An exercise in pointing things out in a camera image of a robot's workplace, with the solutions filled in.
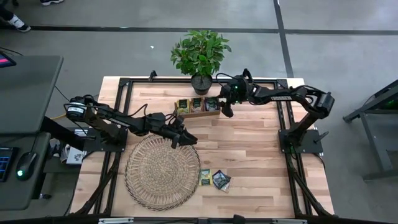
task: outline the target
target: woven basket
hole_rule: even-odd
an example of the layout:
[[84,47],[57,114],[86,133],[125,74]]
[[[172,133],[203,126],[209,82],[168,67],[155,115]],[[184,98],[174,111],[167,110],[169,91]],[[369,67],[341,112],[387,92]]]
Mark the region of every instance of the woven basket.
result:
[[196,191],[200,179],[199,155],[193,146],[171,148],[171,140],[151,135],[131,152],[125,184],[131,197],[155,211],[182,205]]

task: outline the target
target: keyboard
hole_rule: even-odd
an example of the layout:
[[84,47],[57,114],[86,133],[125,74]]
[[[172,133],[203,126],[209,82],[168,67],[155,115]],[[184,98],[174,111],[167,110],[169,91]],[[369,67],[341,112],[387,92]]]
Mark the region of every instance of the keyboard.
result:
[[7,180],[17,150],[16,147],[0,147],[0,182]]

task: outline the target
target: sneaker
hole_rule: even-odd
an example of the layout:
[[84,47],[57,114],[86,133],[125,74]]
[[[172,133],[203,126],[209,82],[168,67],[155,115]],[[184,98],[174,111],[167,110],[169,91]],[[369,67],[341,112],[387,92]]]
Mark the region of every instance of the sneaker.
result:
[[63,2],[63,0],[40,0],[40,2],[42,3],[43,6],[49,6],[51,5],[51,3],[58,4]]
[[13,25],[17,30],[21,32],[30,31],[30,26],[22,22],[16,15],[14,15],[14,17],[11,20],[9,20],[8,23]]

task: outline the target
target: computer mouse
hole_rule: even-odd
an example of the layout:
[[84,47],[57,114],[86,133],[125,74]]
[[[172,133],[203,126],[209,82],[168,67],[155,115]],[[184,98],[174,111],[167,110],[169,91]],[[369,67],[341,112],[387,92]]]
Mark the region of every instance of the computer mouse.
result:
[[17,163],[17,179],[24,181],[31,177],[35,167],[37,154],[34,152],[24,153]]

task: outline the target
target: potted plant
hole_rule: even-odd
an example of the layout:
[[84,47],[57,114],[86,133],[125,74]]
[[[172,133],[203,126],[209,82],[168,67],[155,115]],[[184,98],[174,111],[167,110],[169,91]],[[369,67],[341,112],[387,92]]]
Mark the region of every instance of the potted plant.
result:
[[212,74],[220,69],[224,49],[229,40],[210,30],[191,30],[185,40],[175,44],[172,49],[171,61],[176,69],[184,75],[191,75],[191,84],[198,95],[205,95],[213,83]]

